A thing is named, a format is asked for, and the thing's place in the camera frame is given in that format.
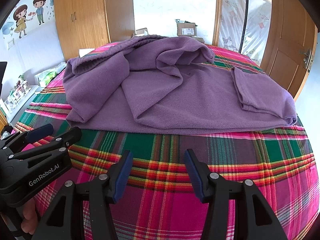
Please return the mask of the person's left hand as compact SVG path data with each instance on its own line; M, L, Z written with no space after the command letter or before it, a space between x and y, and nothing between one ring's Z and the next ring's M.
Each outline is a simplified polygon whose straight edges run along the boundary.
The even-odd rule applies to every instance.
M9 229L20 228L24 233L33 235L39 224L36 211L35 199L31 198L21 207L21 215L23 218L20 226L15 226L11 219L5 214L1 213L1 218L4 220Z

